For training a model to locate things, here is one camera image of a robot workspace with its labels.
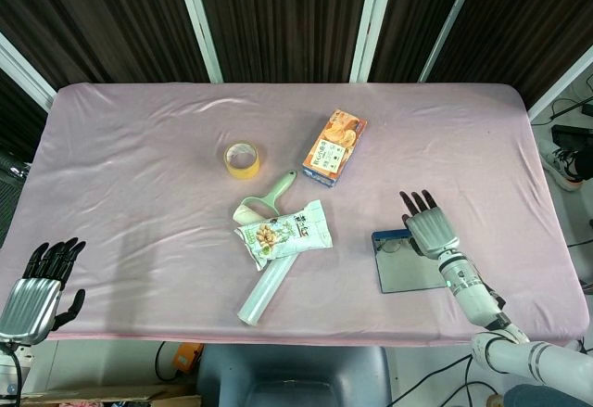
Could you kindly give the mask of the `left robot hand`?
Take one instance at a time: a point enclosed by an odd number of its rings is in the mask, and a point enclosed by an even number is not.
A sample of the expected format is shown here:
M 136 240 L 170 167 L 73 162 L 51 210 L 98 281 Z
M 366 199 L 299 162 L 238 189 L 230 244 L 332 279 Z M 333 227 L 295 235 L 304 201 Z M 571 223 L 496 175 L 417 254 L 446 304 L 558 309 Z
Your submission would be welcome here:
M 76 319 L 86 292 L 79 289 L 69 308 L 57 311 L 74 264 L 86 243 L 77 237 L 54 245 L 43 243 L 29 258 L 0 313 L 0 343 L 31 347 Z

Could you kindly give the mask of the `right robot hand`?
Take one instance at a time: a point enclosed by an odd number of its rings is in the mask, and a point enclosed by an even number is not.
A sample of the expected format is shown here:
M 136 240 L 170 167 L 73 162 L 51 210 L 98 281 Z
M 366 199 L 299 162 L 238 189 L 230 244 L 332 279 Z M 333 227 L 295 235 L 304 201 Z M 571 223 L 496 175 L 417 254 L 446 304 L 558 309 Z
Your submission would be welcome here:
M 460 240 L 448 218 L 427 191 L 399 192 L 408 212 L 402 215 L 421 256 L 438 260 L 441 255 L 455 250 Z

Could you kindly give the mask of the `blue glasses case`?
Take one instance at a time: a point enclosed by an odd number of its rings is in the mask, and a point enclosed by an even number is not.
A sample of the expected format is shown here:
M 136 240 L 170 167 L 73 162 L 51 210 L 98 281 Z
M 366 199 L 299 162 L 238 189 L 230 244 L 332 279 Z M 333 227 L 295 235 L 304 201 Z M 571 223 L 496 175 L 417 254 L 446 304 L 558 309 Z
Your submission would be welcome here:
M 372 246 L 383 294 L 446 286 L 437 262 L 415 251 L 407 229 L 373 232 Z

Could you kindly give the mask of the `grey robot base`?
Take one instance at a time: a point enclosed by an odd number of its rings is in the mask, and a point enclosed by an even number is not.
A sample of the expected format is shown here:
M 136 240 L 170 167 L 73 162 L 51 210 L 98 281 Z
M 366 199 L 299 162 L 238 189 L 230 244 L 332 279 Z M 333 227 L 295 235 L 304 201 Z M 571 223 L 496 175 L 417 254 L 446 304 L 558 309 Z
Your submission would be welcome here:
M 197 375 L 201 407 L 386 407 L 381 347 L 207 345 Z

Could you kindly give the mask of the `brown cardboard box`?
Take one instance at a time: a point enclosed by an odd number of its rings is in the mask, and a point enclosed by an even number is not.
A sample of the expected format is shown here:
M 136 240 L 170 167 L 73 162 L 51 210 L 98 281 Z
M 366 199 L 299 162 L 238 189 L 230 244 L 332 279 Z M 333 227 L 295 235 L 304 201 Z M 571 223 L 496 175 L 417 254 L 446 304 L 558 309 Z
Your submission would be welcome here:
M 191 385 L 64 388 L 23 396 L 21 407 L 202 407 Z

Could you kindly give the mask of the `orange and blue snack box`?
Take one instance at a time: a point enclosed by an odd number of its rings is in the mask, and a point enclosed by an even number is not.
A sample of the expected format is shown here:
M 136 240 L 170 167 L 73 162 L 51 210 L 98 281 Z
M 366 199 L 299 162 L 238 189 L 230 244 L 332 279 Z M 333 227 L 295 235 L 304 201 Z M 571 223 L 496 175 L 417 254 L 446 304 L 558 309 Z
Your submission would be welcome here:
M 367 121 L 336 109 L 302 163 L 306 176 L 327 187 L 334 187 L 352 156 Z

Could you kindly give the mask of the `peanut snack bag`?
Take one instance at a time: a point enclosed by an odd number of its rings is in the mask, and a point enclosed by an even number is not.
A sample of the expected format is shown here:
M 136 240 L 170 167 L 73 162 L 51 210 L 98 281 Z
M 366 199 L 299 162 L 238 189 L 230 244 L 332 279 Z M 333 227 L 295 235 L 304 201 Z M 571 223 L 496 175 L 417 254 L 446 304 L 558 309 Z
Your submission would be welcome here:
M 318 199 L 293 214 L 248 223 L 234 232 L 244 242 L 258 271 L 271 261 L 333 246 L 324 209 Z

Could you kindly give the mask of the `white sneaker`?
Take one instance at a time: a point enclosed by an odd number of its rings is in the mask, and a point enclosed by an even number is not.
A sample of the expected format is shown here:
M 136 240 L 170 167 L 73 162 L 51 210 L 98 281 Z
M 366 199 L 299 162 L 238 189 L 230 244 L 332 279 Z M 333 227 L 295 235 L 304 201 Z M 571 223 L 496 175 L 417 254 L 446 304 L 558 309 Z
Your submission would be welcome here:
M 575 152 L 548 140 L 540 141 L 537 147 L 543 168 L 556 184 L 568 192 L 579 190 L 584 180 L 576 173 L 574 167 Z

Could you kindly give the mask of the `pink tablecloth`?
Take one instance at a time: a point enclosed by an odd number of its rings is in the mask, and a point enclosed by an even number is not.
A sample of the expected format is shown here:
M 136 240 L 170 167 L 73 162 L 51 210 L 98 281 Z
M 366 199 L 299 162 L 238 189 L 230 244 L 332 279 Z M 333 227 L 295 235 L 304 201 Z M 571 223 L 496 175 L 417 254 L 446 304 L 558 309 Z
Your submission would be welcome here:
M 336 109 L 368 124 L 334 187 L 298 176 L 279 199 L 324 208 L 334 244 L 301 254 L 259 324 L 237 311 L 258 274 L 233 212 L 299 169 Z M 227 146 L 252 144 L 235 179 Z M 520 95 L 504 84 L 89 84 L 61 89 L 0 247 L 0 311 L 33 251 L 86 243 L 57 338 L 434 345 L 474 327 L 445 288 L 383 294 L 371 235 L 398 229 L 399 192 L 429 191 L 461 250 L 530 338 L 563 343 L 589 314 Z

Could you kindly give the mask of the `orange device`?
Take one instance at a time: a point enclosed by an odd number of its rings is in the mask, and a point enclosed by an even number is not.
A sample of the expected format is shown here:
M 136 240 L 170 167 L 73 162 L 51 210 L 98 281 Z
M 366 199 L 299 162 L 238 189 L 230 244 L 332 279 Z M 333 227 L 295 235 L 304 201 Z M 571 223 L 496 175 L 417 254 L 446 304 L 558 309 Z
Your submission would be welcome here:
M 203 349 L 204 345 L 201 343 L 181 343 L 172 359 L 172 365 L 177 372 L 189 375 L 201 359 Z

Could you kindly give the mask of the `black equipment box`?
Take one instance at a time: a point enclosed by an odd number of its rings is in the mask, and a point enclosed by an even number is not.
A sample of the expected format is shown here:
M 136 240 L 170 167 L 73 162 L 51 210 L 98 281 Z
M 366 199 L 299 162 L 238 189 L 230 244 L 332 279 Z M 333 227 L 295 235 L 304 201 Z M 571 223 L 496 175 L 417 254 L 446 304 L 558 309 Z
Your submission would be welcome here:
M 553 142 L 564 149 L 582 150 L 593 146 L 593 129 L 555 124 L 551 133 Z

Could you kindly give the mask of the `clear cling film roll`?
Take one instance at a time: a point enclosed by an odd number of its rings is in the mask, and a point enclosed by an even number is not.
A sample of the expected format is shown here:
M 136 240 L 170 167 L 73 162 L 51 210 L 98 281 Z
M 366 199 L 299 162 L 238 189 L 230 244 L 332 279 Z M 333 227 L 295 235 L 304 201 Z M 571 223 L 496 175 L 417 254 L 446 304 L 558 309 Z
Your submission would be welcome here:
M 271 261 L 263 272 L 237 317 L 245 324 L 255 326 L 265 312 L 281 283 L 286 278 L 298 255 L 282 257 Z

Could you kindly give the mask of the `yellow packing tape roll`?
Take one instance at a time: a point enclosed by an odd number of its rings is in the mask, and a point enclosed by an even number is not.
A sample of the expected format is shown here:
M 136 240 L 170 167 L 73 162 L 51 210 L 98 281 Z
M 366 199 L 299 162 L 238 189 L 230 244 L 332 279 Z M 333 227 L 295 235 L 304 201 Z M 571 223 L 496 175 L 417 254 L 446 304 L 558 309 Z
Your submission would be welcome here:
M 259 152 L 248 142 L 227 146 L 223 159 L 228 173 L 235 179 L 251 179 L 259 172 Z

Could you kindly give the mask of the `dark pleated screen panel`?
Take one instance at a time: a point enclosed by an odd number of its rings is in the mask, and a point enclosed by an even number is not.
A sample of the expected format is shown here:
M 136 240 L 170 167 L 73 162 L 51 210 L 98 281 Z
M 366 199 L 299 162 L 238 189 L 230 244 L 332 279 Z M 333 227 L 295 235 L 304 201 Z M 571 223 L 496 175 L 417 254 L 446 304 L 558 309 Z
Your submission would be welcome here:
M 455 0 L 388 0 L 371 83 L 415 83 Z
M 0 0 L 0 32 L 55 89 L 208 81 L 183 0 Z
M 533 106 L 593 45 L 593 0 L 465 0 L 428 77 L 504 83 Z
M 364 0 L 202 0 L 227 83 L 345 83 Z

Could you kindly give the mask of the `white screen frame post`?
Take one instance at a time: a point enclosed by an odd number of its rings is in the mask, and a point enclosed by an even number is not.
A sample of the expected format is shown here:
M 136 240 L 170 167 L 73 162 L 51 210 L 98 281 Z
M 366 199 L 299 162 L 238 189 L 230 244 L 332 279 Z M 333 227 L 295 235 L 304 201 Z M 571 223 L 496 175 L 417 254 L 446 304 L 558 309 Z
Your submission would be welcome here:
M 211 83 L 223 83 L 223 75 L 203 0 L 183 0 L 197 45 Z
M 0 32 L 0 69 L 48 113 L 57 91 Z
M 466 0 L 455 0 L 451 6 L 450 11 L 441 27 L 439 34 L 435 39 L 435 43 L 426 59 L 423 69 L 418 78 L 419 83 L 426 83 L 429 80 L 430 74 L 432 73 L 436 62 L 445 46 L 446 41 L 450 35 L 453 26 L 455 25 L 458 16 L 465 4 Z
M 360 25 L 348 80 L 350 83 L 366 83 L 369 80 L 388 1 L 363 1 Z
M 534 120 L 550 106 L 552 101 L 591 65 L 593 65 L 593 45 L 528 109 L 529 120 Z

